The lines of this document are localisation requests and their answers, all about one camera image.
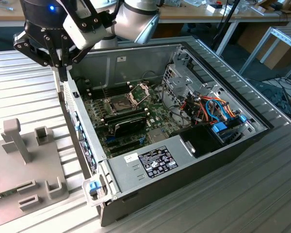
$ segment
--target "power supply label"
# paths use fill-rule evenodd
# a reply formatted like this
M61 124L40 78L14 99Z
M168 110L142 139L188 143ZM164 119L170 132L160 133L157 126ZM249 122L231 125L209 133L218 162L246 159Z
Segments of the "power supply label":
M150 178L157 177L178 167L166 146L140 154L138 158Z

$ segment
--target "circuit board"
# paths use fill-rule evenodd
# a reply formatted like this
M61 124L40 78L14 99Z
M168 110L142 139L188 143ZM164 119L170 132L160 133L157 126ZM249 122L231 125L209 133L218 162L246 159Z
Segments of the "circuit board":
M90 97L83 98L87 113L108 158L116 157L125 152L153 144L160 139L168 138L171 132L181 128L181 122L175 122L169 115L169 111L163 106L157 92L152 87L148 87L148 93L149 96L145 98L144 90L138 87L132 92L134 100L137 103L140 102L137 108L148 109L145 127L122 137L112 137L110 135L110 127L106 126L101 119L106 116L116 116L131 111L132 107L128 93L99 100L94 100ZM120 110L121 113L114 112L114 108Z

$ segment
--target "workbench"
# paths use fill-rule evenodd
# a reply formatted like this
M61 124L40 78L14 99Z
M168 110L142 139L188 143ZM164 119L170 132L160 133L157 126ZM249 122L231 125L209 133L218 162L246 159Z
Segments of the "workbench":
M15 9L14 12L9 12L0 9L0 27L23 27L25 17L21 10L19 0L11 0L11 7ZM205 5L195 7L186 2L181 3L181 7L171 7L163 5L160 8L161 16L160 23L216 23L222 19L222 14L206 10ZM288 26L291 26L291 14L286 16L279 16L276 13L270 16L262 16L252 9L248 9L243 13L234 14L230 20L231 25L224 36L216 53L220 56L225 49L228 41L232 37L238 24L241 22L279 22L287 21Z
M282 232L291 230L291 120L200 40L191 36L151 40L187 42L243 95L274 129L231 164L102 228L86 205L83 175L57 99L49 67L17 51L0 52L0 128L17 117L21 133L52 128L70 196L0 226L1 232ZM121 42L121 47L135 44ZM208 73L195 71L205 80Z

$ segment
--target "black cable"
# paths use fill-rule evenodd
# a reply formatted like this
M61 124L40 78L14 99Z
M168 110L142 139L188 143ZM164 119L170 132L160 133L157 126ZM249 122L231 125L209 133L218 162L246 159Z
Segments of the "black cable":
M119 10L120 10L121 2L122 2L122 0L117 0L117 2L116 2L115 9L114 9L114 11L111 13L111 16L112 16L113 19L116 18L117 14L118 14L118 12L119 12Z
M213 41L212 41L212 44L211 44L211 47L210 47L212 50L214 50L216 44L218 43L219 39L221 38L222 33L226 31L227 26L228 26L228 22L231 19L231 17L232 17L232 15L233 15L233 13L234 13L234 11L235 11L235 9L236 9L236 7L237 7L239 2L240 2L240 0L235 0L234 1L232 9L229 11L229 13L228 13L228 15L226 17L226 20L224 21L224 23L223 23L222 27L220 28L218 34L213 38Z
M227 9L227 5L228 5L228 0L226 1L226 5L225 5L225 9L224 9L224 13L223 13L223 16L222 16L222 18L221 18L221 21L220 21L220 23L219 23L218 30L219 30L219 28L221 28L222 21L223 21L223 19L224 19L225 12L226 12L226 9Z

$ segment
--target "blue plastic clip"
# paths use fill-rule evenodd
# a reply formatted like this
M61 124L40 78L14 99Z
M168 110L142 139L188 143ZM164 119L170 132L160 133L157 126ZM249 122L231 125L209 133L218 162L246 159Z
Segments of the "blue plastic clip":
M101 188L101 183L100 181L92 181L89 183L89 192L94 192L96 191L97 189L100 189Z
M227 127L223 122L219 122L213 125L212 130L216 133L222 131L222 130L226 130Z
M243 123L245 123L247 121L247 118L244 115L240 115L239 117Z

